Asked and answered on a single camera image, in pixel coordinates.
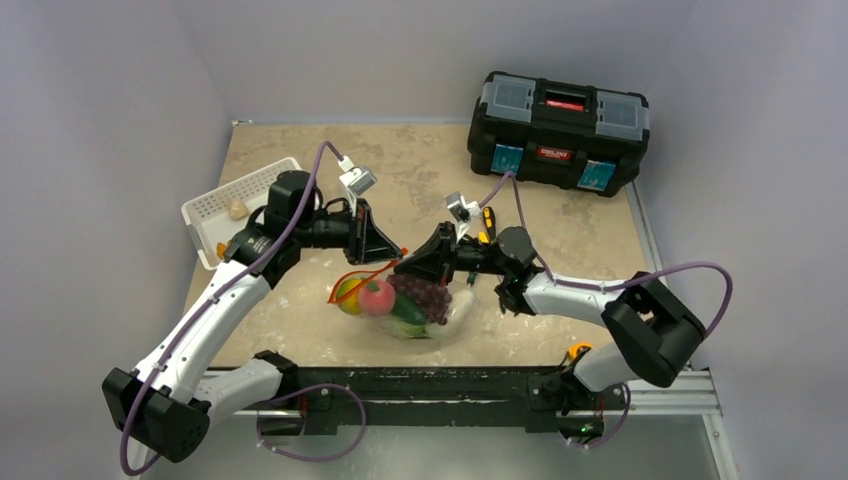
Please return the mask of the red grape bunch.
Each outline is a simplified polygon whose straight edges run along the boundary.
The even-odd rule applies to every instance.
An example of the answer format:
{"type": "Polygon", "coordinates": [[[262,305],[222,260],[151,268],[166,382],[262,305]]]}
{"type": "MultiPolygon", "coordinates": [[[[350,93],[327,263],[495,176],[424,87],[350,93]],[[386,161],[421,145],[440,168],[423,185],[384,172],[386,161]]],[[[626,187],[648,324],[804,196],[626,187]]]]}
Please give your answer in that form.
{"type": "Polygon", "coordinates": [[[396,295],[404,295],[416,302],[428,315],[427,324],[445,323],[444,318],[453,299],[446,286],[399,274],[390,274],[387,282],[395,288],[396,295]]]}

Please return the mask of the white radish with leaves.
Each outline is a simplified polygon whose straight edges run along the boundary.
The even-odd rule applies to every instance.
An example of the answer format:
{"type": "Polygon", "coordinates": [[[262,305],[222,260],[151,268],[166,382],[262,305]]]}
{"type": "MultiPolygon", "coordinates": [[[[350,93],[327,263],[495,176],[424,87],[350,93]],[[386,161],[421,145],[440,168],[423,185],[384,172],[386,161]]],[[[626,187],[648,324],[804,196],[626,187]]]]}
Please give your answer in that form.
{"type": "Polygon", "coordinates": [[[444,318],[444,324],[434,324],[429,332],[434,338],[444,339],[457,334],[476,308],[477,298],[470,288],[457,291],[444,318]]]}

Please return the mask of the clear zip bag orange zipper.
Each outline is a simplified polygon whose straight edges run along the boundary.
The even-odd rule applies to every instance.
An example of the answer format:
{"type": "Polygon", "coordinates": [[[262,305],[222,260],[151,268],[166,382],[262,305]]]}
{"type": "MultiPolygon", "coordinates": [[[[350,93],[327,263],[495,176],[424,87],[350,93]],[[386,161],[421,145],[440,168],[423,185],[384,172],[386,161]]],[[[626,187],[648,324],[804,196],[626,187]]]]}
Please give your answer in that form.
{"type": "Polygon", "coordinates": [[[394,271],[395,261],[342,275],[327,303],[362,317],[388,335],[408,340],[445,340],[477,313],[478,299],[467,284],[431,282],[394,271]]]}

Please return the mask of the peach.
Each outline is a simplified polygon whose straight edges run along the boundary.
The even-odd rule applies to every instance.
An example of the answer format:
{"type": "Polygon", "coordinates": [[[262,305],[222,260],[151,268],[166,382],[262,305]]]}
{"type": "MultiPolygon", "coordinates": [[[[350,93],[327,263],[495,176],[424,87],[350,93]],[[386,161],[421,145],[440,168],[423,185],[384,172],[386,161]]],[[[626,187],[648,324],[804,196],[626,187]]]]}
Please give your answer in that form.
{"type": "Polygon", "coordinates": [[[386,280],[367,281],[358,293],[358,304],[363,314],[372,317],[391,313],[396,301],[395,288],[386,280]]]}

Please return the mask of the green cabbage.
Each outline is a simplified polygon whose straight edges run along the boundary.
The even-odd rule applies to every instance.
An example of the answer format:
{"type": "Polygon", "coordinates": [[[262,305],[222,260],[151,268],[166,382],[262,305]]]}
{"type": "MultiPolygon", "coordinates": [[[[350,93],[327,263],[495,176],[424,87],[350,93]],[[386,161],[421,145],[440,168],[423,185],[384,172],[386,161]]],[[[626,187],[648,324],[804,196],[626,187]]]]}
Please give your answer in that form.
{"type": "Polygon", "coordinates": [[[388,317],[381,320],[380,328],[387,334],[399,339],[429,338],[425,325],[413,325],[397,317],[388,317]]]}

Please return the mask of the green cucumber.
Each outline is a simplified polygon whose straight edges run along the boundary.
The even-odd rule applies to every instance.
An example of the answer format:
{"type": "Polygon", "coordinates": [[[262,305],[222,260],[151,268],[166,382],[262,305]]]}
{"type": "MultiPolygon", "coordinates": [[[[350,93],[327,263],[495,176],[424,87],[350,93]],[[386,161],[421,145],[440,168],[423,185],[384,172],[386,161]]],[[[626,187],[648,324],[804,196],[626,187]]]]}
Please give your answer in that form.
{"type": "Polygon", "coordinates": [[[391,310],[391,314],[398,319],[413,325],[426,325],[429,322],[428,315],[416,304],[416,302],[404,295],[397,294],[391,310]]]}

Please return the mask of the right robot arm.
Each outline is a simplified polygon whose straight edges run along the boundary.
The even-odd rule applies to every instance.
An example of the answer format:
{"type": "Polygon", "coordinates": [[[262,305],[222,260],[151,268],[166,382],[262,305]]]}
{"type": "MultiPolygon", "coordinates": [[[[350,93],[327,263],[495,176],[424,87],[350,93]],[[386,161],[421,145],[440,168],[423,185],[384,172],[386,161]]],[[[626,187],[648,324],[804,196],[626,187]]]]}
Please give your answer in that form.
{"type": "Polygon", "coordinates": [[[594,323],[612,341],[593,347],[569,366],[564,399],[584,407],[615,384],[643,380],[670,386],[707,337],[701,320],[659,279],[638,272],[615,285],[548,274],[528,231],[508,227],[490,243],[458,238],[441,223],[427,242],[395,267],[398,274],[449,284],[456,272],[500,277],[494,291],[504,310],[562,316],[594,323]]]}

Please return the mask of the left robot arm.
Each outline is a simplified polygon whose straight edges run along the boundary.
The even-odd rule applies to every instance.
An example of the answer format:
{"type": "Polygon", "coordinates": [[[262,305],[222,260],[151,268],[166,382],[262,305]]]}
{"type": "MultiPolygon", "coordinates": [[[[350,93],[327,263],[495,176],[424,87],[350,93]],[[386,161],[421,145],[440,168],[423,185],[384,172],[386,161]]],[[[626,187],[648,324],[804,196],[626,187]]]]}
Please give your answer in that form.
{"type": "Polygon", "coordinates": [[[300,261],[303,249],[339,249],[352,265],[401,258],[401,249],[376,227],[362,197],[375,176],[354,167],[339,180],[343,207],[330,212],[321,202],[314,174],[280,173],[266,204],[233,236],[204,294],[178,325],[132,370],[115,368],[104,379],[102,390],[121,431],[120,460],[127,474],[143,471],[130,465],[132,442],[177,463],[224,417],[260,402],[275,409],[295,402],[298,367],[272,351],[210,381],[203,376],[235,328],[300,261]]]}

